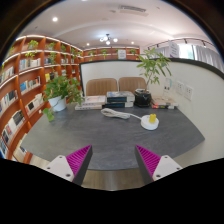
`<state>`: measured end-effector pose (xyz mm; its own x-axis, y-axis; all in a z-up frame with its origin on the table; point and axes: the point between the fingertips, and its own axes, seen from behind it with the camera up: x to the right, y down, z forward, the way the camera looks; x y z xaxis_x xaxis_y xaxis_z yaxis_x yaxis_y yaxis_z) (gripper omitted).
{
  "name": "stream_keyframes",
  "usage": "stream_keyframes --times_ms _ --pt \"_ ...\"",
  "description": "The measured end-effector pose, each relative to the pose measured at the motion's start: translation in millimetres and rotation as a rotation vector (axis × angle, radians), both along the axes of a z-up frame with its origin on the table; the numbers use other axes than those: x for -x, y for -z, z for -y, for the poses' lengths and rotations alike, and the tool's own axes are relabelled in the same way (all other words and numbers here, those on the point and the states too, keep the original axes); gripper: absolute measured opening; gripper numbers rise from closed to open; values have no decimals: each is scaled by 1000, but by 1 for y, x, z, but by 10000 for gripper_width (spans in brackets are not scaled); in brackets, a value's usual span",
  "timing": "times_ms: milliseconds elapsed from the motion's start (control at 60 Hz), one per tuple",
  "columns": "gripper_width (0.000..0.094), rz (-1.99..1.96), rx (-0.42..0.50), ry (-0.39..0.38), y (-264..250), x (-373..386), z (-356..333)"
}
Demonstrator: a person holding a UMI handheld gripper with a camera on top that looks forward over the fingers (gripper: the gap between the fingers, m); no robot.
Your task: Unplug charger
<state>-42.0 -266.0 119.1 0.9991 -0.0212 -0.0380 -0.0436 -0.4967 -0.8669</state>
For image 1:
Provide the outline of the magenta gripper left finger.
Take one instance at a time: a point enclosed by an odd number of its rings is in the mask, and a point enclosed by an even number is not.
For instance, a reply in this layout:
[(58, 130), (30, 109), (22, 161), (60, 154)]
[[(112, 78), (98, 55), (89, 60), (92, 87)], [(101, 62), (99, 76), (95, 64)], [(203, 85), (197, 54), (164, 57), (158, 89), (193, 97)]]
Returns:
[(68, 156), (57, 156), (45, 167), (45, 170), (81, 186), (92, 154), (92, 146), (85, 146)]

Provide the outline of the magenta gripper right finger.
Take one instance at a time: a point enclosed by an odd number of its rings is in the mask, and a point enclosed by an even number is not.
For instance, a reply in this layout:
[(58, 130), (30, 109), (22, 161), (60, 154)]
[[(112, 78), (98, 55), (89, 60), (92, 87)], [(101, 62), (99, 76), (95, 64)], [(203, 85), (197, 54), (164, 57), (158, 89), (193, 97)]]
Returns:
[(159, 156), (139, 145), (135, 146), (135, 156), (145, 184), (152, 183), (182, 169), (168, 155)]

